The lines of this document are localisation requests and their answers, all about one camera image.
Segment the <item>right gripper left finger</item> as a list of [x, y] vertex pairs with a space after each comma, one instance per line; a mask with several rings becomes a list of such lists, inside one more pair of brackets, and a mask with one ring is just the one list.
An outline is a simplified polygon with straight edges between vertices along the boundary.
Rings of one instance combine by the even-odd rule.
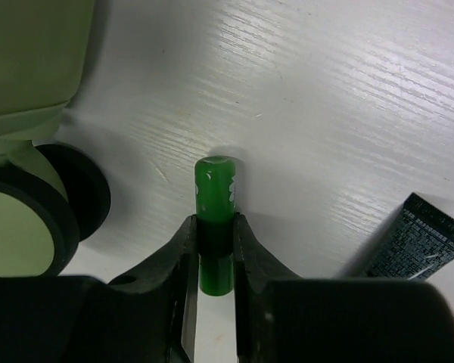
[[197, 323], [197, 221], [108, 283], [117, 297], [110, 362], [192, 362]]

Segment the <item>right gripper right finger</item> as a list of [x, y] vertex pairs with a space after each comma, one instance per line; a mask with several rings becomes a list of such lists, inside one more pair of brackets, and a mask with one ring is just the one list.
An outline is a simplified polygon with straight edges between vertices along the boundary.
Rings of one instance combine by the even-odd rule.
[[276, 281], [299, 280], [257, 239], [247, 217], [233, 221], [235, 336], [239, 362], [273, 362]]

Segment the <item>green lip balm tube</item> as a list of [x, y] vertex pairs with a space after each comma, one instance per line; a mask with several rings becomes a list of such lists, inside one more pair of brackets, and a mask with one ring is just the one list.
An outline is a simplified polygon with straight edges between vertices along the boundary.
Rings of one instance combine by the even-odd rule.
[[235, 163], [225, 156], [205, 157], [194, 166], [200, 289], [209, 296], [233, 288], [235, 176]]

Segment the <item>green suitcase with blue lining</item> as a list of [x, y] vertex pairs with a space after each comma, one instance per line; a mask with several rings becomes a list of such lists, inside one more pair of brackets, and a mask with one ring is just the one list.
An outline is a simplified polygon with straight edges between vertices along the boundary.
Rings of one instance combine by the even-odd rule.
[[110, 211], [107, 179], [53, 144], [82, 78], [92, 1], [0, 1], [0, 278], [59, 275]]

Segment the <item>black cosmetic tube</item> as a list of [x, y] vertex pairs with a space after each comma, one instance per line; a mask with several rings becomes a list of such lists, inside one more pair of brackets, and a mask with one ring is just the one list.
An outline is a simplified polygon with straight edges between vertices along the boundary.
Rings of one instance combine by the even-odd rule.
[[454, 218], [412, 193], [341, 275], [425, 280], [453, 260]]

